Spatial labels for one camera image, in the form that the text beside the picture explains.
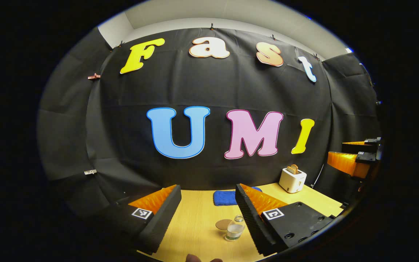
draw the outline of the wooden table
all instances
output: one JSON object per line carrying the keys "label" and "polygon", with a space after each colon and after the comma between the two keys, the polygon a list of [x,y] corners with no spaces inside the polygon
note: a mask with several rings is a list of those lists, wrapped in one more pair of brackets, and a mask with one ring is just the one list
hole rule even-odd
{"label": "wooden table", "polygon": [[[341,203],[307,186],[294,194],[286,192],[278,183],[257,187],[287,204],[301,201],[325,216],[337,216],[342,211]],[[185,262],[189,253],[199,257],[202,262],[209,262],[214,258],[220,258],[224,262],[254,262],[265,258],[258,254],[248,228],[245,228],[238,240],[224,240],[226,232],[216,228],[216,222],[234,219],[237,214],[242,213],[238,205],[215,206],[214,192],[182,190],[182,200],[158,252],[149,257],[165,262]]]}

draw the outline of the letter m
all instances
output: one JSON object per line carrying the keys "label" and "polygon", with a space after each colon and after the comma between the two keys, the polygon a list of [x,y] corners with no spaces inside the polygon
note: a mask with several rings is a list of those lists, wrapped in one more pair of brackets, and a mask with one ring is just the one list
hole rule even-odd
{"label": "letter m", "polygon": [[278,141],[279,125],[284,115],[279,112],[269,112],[264,117],[260,127],[256,129],[251,115],[246,110],[231,110],[226,117],[232,122],[231,144],[229,151],[224,154],[226,159],[239,159],[243,156],[242,141],[249,156],[258,150],[259,156],[272,156],[278,152],[276,143]]}

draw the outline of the letter u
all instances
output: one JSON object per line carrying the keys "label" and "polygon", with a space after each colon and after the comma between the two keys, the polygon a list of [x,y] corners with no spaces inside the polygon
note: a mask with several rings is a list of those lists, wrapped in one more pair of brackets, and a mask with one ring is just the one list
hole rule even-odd
{"label": "letter u", "polygon": [[162,107],[149,110],[147,117],[151,120],[156,150],[172,159],[188,159],[198,155],[205,146],[205,118],[209,110],[204,106],[190,106],[183,111],[190,118],[191,142],[188,146],[176,146],[172,141],[171,119],[176,116],[174,109]]}

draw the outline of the finger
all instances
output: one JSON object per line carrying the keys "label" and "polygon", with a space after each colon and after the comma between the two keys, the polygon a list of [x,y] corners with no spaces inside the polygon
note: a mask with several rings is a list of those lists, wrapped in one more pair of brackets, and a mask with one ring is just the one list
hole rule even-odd
{"label": "finger", "polygon": [[201,260],[196,255],[188,254],[185,262],[201,262]]}

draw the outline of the coaster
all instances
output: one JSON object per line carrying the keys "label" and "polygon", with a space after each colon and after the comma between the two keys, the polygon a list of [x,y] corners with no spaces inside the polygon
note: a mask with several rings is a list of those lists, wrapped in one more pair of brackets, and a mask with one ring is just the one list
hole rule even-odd
{"label": "coaster", "polygon": [[216,227],[221,230],[227,230],[227,226],[231,222],[231,219],[223,219],[216,222]]}

